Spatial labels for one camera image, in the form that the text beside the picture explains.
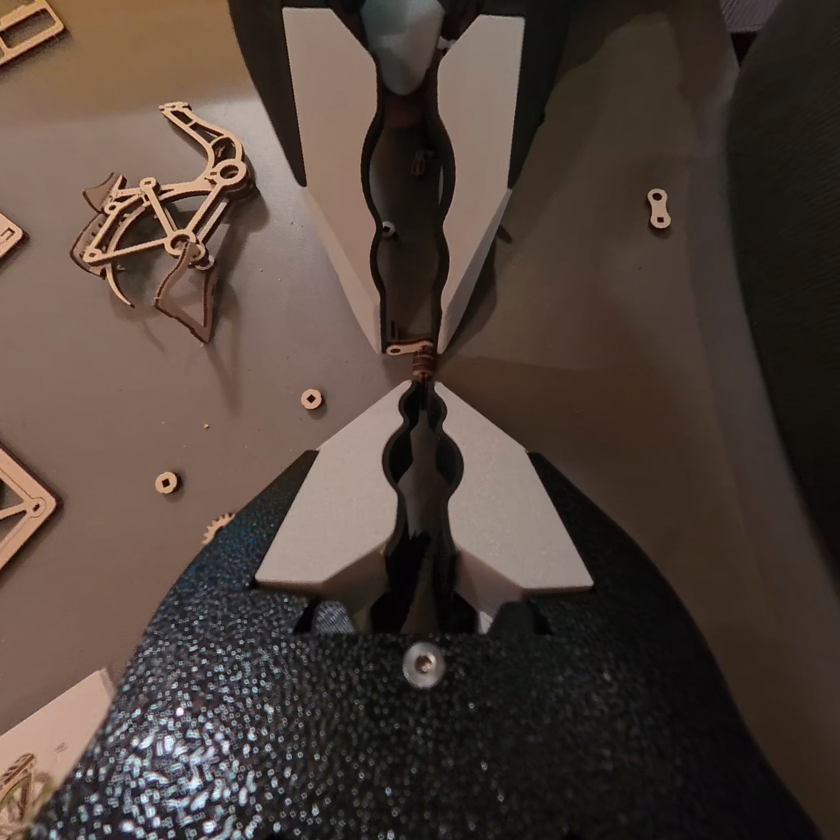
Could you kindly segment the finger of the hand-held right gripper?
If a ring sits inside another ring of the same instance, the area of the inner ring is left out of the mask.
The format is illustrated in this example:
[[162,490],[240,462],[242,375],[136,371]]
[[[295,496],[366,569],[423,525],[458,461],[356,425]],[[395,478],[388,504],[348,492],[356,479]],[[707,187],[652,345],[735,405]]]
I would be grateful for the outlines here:
[[507,208],[525,18],[479,14],[437,64],[437,113],[454,156],[444,178],[448,267],[437,353],[465,314]]
[[378,231],[364,194],[363,149],[378,105],[375,61],[328,7],[285,7],[290,79],[311,217],[357,322],[382,352]]

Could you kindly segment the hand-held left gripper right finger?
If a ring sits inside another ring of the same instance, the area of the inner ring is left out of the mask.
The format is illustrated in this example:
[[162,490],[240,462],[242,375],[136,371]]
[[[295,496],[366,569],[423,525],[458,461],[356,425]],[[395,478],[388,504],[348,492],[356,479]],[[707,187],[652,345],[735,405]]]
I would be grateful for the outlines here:
[[476,611],[479,632],[506,603],[589,591],[593,579],[527,449],[445,385],[434,391],[461,464],[447,504],[455,592]]

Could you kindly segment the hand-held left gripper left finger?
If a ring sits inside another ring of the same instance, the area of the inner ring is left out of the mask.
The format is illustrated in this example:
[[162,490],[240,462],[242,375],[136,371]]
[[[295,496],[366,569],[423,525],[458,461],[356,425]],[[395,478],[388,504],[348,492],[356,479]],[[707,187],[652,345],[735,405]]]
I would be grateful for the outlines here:
[[405,399],[388,392],[317,450],[255,582],[342,605],[358,632],[396,631],[415,586],[415,537],[397,487],[412,464]]

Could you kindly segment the wooden model frame assembly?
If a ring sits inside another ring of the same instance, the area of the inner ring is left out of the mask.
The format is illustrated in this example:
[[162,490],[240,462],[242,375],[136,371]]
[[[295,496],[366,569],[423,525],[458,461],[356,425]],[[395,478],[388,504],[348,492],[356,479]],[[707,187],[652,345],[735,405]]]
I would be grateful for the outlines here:
[[[198,116],[186,101],[159,106],[161,115],[200,147],[204,168],[190,181],[161,183],[146,176],[136,186],[113,172],[99,185],[83,191],[95,215],[80,232],[70,257],[87,273],[107,281],[123,304],[133,307],[119,285],[120,260],[163,250],[175,260],[158,286],[154,308],[208,343],[214,330],[216,260],[207,242],[228,207],[255,188],[241,140]],[[202,317],[197,320],[172,299],[176,284],[190,271],[203,274]]]

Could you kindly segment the wooden crank link with peg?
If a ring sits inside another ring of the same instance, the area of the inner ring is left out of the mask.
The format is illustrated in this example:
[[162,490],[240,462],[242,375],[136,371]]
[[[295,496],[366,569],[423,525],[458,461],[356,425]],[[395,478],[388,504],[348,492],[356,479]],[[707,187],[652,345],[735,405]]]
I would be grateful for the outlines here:
[[384,353],[388,356],[399,356],[405,354],[415,354],[420,352],[436,352],[436,342],[433,337],[404,337],[403,331],[396,325],[395,320],[389,321],[384,345]]

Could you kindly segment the wooden parts sheet mostly empty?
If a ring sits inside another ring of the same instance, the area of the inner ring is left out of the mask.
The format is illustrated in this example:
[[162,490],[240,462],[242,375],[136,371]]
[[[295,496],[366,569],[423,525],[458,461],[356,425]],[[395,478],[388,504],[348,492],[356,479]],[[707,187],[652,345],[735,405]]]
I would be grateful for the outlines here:
[[1,67],[64,31],[63,22],[47,1],[2,1]]

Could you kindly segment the wooden parts sheet mostly full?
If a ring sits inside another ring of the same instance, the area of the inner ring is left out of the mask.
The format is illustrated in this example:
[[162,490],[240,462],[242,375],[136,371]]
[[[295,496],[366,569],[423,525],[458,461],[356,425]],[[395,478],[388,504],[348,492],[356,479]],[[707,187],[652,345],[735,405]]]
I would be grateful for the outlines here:
[[1,447],[1,569],[58,510],[60,500],[9,450]]

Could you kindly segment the grey fabric chair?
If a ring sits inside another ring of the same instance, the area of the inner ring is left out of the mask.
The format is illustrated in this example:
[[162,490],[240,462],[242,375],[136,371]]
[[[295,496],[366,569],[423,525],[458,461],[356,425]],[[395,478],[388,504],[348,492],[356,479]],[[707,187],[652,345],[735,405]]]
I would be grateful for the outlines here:
[[772,16],[779,1],[720,1],[722,16],[739,65]]

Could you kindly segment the person's dark green clothing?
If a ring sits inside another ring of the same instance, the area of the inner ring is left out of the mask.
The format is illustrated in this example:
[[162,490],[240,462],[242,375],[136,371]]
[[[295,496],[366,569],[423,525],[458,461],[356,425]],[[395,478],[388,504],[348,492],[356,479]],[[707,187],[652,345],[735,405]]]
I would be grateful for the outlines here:
[[738,279],[791,472],[838,576],[838,2],[783,2],[728,115]]

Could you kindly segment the white instruction booklet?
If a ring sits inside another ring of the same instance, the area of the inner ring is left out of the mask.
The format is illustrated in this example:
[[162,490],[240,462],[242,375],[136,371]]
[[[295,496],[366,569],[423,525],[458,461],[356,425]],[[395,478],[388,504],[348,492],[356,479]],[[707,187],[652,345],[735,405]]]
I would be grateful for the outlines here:
[[22,838],[77,765],[110,708],[114,685],[102,668],[1,737],[1,838]]

